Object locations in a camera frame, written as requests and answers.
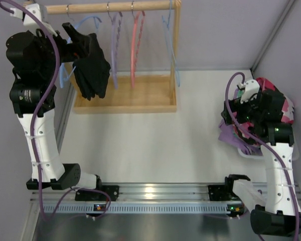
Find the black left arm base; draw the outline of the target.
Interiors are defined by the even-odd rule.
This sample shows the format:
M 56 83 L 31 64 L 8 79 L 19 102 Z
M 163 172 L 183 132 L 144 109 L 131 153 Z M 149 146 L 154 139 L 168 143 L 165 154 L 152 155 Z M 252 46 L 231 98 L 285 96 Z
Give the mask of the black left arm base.
M 102 185 L 98 193 L 92 189 L 81 188 L 76 191 L 75 201 L 116 201 L 119 196 L 118 185 Z

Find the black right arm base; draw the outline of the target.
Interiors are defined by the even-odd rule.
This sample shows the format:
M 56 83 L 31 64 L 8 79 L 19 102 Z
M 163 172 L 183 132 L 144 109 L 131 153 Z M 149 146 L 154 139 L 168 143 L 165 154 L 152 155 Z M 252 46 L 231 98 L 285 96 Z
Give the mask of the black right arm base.
M 210 201 L 230 201 L 231 194 L 225 185 L 209 185 L 208 193 Z

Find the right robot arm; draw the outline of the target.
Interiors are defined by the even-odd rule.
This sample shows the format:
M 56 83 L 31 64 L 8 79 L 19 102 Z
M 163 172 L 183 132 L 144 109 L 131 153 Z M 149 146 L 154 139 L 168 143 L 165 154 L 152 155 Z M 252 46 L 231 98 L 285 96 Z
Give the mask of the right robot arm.
M 249 149 L 258 148 L 265 162 L 267 196 L 247 176 L 237 176 L 232 193 L 250 212 L 257 235 L 291 237 L 301 234 L 301 209 L 293 180 L 293 103 L 278 90 L 237 90 L 226 100 L 222 122 Z

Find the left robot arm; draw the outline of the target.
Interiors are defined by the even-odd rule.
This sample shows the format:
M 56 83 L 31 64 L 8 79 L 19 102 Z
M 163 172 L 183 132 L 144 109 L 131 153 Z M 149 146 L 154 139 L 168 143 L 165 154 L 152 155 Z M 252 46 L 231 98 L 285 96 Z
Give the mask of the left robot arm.
M 54 96 L 59 68 L 62 63 L 90 56 L 94 49 L 91 35 L 80 34 L 70 23 L 64 23 L 63 28 L 71 43 L 59 32 L 51 34 L 39 27 L 14 34 L 6 42 L 6 56 L 15 77 L 10 100 L 31 156 L 32 175 L 26 183 L 29 190 L 101 187 L 98 175 L 82 171 L 77 163 L 62 163 L 58 152 Z

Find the black trousers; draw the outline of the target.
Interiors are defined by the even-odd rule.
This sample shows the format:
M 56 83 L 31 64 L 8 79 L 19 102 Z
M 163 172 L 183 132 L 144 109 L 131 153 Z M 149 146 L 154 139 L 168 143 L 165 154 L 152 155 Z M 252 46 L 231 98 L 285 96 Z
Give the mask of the black trousers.
M 73 62 L 76 83 L 83 98 L 105 98 L 111 67 L 104 57 L 97 35 L 92 33 L 88 36 L 88 56 Z

